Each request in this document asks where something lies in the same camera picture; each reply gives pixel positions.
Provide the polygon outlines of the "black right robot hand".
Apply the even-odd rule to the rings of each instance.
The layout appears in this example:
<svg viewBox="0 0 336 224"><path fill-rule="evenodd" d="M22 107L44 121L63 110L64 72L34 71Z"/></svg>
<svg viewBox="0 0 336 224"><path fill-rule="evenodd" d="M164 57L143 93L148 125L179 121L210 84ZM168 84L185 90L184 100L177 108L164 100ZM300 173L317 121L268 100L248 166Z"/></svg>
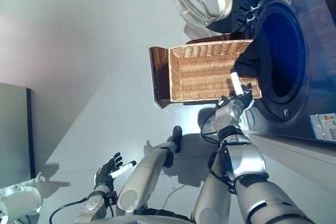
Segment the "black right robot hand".
<svg viewBox="0 0 336 224"><path fill-rule="evenodd" d="M243 89L235 69L231 69L230 77L235 91L235 95L232 99L234 101L239 101L243 110L249 109L254 104L253 90L251 86L248 85L246 90Z"/></svg>

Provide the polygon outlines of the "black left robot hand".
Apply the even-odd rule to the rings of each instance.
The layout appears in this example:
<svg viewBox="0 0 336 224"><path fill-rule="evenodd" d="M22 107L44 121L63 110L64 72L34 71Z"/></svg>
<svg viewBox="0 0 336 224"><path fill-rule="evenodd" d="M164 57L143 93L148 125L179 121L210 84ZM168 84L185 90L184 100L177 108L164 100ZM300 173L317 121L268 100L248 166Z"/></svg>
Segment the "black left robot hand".
<svg viewBox="0 0 336 224"><path fill-rule="evenodd" d="M106 185L112 187L115 178L130 170L136 164L136 161L130 161L124 164L121 153L117 152L96 172L94 181L95 186Z"/></svg>

